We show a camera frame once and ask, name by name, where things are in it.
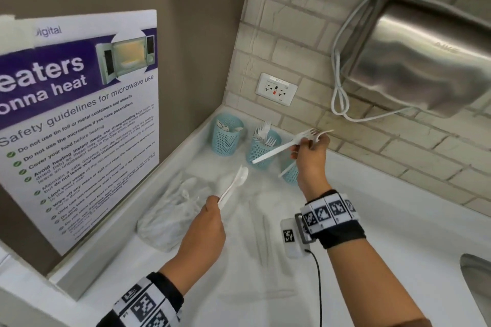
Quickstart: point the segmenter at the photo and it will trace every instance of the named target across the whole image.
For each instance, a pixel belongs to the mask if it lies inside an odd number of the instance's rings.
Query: sink
[[[469,254],[461,257],[463,277],[488,327],[491,327],[491,262]]]

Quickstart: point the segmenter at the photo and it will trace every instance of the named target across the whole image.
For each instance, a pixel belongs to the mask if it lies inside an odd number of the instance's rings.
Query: poster
[[[64,255],[159,163],[157,13],[32,22],[0,56],[0,184]]]

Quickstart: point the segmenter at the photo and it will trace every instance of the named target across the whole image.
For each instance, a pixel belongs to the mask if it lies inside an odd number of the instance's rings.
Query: tile backsplash
[[[491,20],[491,0],[442,1]],[[411,109],[352,123],[330,111],[331,45],[359,2],[245,0],[224,102],[292,133],[335,129],[330,149],[491,216],[491,92],[449,119]],[[255,94],[262,72],[298,85],[289,107]],[[352,118],[402,108],[350,82],[345,89]]]

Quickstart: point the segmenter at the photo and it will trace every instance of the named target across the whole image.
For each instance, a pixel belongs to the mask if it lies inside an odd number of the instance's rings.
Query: brown wall
[[[156,9],[160,157],[221,103],[244,0],[0,0],[17,18]],[[0,239],[42,274],[61,257],[0,189]]]

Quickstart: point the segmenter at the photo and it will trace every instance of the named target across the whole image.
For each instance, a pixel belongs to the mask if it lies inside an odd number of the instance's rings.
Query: outlet socket
[[[298,86],[275,78],[266,73],[261,73],[257,84],[256,94],[281,105],[290,106]]]

